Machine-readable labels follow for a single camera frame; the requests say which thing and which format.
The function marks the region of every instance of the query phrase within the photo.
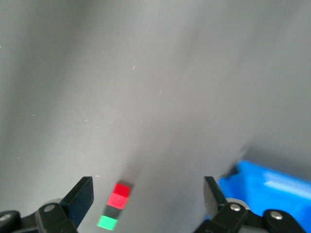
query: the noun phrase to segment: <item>blue container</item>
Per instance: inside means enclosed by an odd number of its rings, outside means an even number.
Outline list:
[[[267,209],[291,214],[311,233],[311,183],[242,160],[238,174],[220,178],[219,187],[226,198],[243,200],[259,216]]]

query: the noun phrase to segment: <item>green cube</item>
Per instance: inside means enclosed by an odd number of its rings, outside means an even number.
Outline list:
[[[117,222],[118,221],[116,219],[102,215],[97,223],[97,226],[113,231],[117,225]]]

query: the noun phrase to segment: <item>bolt head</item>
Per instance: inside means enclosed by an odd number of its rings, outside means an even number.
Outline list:
[[[230,205],[230,209],[233,210],[233,211],[240,211],[241,207],[238,204],[236,204],[236,203],[232,203]]]
[[[280,214],[277,211],[271,211],[270,215],[271,215],[272,218],[277,219],[277,220],[282,220],[283,219],[282,214]]]
[[[1,216],[1,217],[0,217],[0,222],[3,222],[3,221],[5,221],[5,220],[9,219],[11,216],[12,216],[12,215],[10,215],[10,214],[6,214],[6,215]]]
[[[47,205],[46,207],[44,207],[43,211],[44,212],[49,212],[51,211],[52,209],[54,209],[54,205],[53,204],[50,204],[50,205]]]

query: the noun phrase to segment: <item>red cube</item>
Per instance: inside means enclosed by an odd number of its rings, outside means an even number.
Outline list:
[[[112,193],[110,194],[107,205],[121,210],[124,209],[130,196],[130,192],[130,187],[127,187],[120,183],[116,183]]]

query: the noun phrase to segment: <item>gray backdrop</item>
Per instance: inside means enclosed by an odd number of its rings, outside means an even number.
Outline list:
[[[311,180],[311,3],[0,1],[0,211],[28,215],[93,176],[96,227],[192,232],[203,176],[243,156]]]

